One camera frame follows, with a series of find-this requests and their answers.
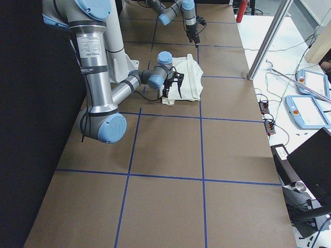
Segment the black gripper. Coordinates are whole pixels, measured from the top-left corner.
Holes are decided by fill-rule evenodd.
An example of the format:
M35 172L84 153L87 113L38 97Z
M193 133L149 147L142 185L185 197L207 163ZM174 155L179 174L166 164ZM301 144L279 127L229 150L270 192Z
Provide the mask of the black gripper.
M168 95L169 95L170 87L172 86L173 83L176 83L179 96L182 97L180 88L182 86L183 80L184 80L184 74L183 73L174 72L172 78L165 80L165 82L163 84L164 88L162 90L162 96L167 98Z
M201 24L204 27L206 27L205 19L200 16L194 17L192 19L185 19L186 35L190 43L194 42L196 48L198 48L200 44L198 24Z

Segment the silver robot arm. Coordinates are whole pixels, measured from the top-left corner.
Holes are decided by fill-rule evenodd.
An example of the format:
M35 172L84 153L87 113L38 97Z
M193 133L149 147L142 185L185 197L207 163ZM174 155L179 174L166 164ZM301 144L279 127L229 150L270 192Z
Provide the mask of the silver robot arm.
M161 52L156 66L140 70L124 50L115 1L43 1L46 25L75 35L71 44L85 79L86 108L79 114L83 137L112 144L125 134L127 122L118 105L140 85L161 89L167 96L184 75L176 71L172 55Z
M170 24L177 16L182 14L184 31L190 43L198 48L200 44L200 32L198 25L204 27L207 23L203 17L197 16L194 1L174 1L170 7L166 7L161 1L146 0L145 4L158 14L159 21L164 25Z

